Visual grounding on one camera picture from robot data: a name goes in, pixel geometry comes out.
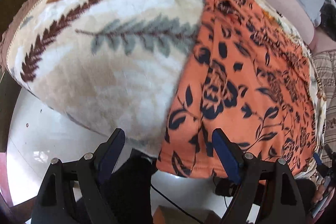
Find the orange blanket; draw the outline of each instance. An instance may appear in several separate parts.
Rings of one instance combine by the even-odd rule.
[[[260,159],[298,174],[315,148],[315,114],[302,48],[254,0],[206,0],[197,42],[168,116],[157,168],[226,177],[211,142],[221,128]]]

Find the striped fabric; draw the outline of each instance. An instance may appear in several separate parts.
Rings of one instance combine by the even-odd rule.
[[[313,60],[327,97],[324,141],[333,151],[336,151],[336,51],[318,53],[313,56]],[[325,152],[322,155],[322,162],[331,166],[331,160]]]

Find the blue gripper pad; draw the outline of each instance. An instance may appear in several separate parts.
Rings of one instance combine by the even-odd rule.
[[[235,184],[240,184],[242,178],[240,176],[239,163],[236,161],[226,142],[221,137],[221,133],[216,129],[212,133],[212,145],[224,167],[229,180],[233,181]]]

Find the fern print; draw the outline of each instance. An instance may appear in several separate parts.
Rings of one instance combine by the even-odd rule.
[[[26,53],[25,60],[22,62],[22,80],[32,82],[36,78],[36,70],[38,69],[38,62],[42,60],[42,53],[46,48],[55,42],[56,37],[66,27],[71,26],[71,22],[79,19],[81,14],[90,9],[93,5],[99,3],[101,0],[88,0],[83,5],[78,5],[76,8],[71,9],[66,16],[62,15],[61,18],[50,25],[49,29],[44,29],[43,35],[36,37],[35,44],[32,44],[29,53]]]
[[[198,27],[191,27],[189,23],[180,25],[178,18],[170,20],[159,15],[148,23],[145,20],[138,23],[131,20],[120,24],[119,20],[114,20],[100,32],[76,30],[76,33],[94,37],[91,43],[93,54],[97,53],[104,41],[113,50],[122,44],[126,55],[131,54],[135,44],[140,42],[145,50],[153,52],[157,47],[160,53],[168,57],[170,44],[185,54],[189,53],[197,38]]]

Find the black object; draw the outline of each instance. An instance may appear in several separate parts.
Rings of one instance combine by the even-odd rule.
[[[85,154],[79,161],[63,164],[53,159],[37,195],[32,224],[131,224],[137,220],[150,224],[153,174],[150,161],[141,156],[131,157],[111,175],[114,164],[108,163],[116,162],[124,140],[124,132],[116,129],[95,153]],[[267,183],[256,224],[304,223],[300,193],[284,160],[266,162],[250,153],[244,154],[220,129],[213,132],[212,140],[229,177],[241,182],[221,224],[246,223],[259,180],[267,180]],[[79,182],[82,205],[76,206],[72,181]],[[87,212],[86,218],[79,217],[78,207],[82,213]]]
[[[67,163],[53,159],[37,195],[31,223],[78,224],[71,187],[72,181],[78,181],[91,223],[118,224],[111,208],[102,198],[97,182],[107,179],[107,174],[111,175],[115,166],[106,163],[116,163],[115,158],[119,157],[124,143],[125,133],[117,128],[93,155],[85,154],[79,161]]]
[[[177,209],[179,209],[182,213],[184,213],[185,215],[189,216],[190,218],[192,218],[193,220],[195,220],[196,222],[203,224],[202,221],[200,221],[198,218],[194,217],[193,215],[187,213],[185,210],[183,210],[180,206],[178,206],[177,204],[175,204],[174,202],[172,202],[169,198],[167,198],[163,193],[161,193],[158,189],[156,189],[152,184],[151,187],[153,188],[153,190],[155,192],[157,192],[160,196],[162,196],[165,200],[167,200],[168,202],[170,202],[172,205],[174,205]]]
[[[321,8],[321,24],[319,27],[336,41],[336,7],[325,2]]]
[[[317,213],[320,211],[325,201],[327,200],[330,194],[329,188],[334,188],[336,186],[336,153],[333,152],[330,146],[327,144],[324,146],[324,150],[326,151],[328,157],[331,159],[332,165],[331,167],[327,167],[326,165],[322,164],[318,155],[314,153],[314,159],[317,163],[316,170],[325,179],[323,184],[323,186],[325,187],[325,191],[323,193],[322,200],[315,204],[310,210],[313,218],[317,215]]]
[[[266,186],[256,224],[305,223],[302,199],[285,160],[268,162],[244,154],[219,128],[212,133],[212,143],[229,179],[238,181],[241,176],[241,184],[220,224],[246,223],[259,180],[266,180]]]
[[[295,180],[295,182],[300,192],[305,214],[308,214],[311,208],[311,200],[313,199],[316,192],[316,185],[309,179],[297,179]],[[221,179],[216,185],[215,194],[224,197],[234,196],[237,188],[238,185],[229,181],[228,178]],[[265,192],[265,185],[259,183],[256,195],[253,200],[253,204],[256,204],[258,206],[261,205],[261,202],[263,201],[264,192]],[[290,194],[286,194],[284,197],[290,198]]]

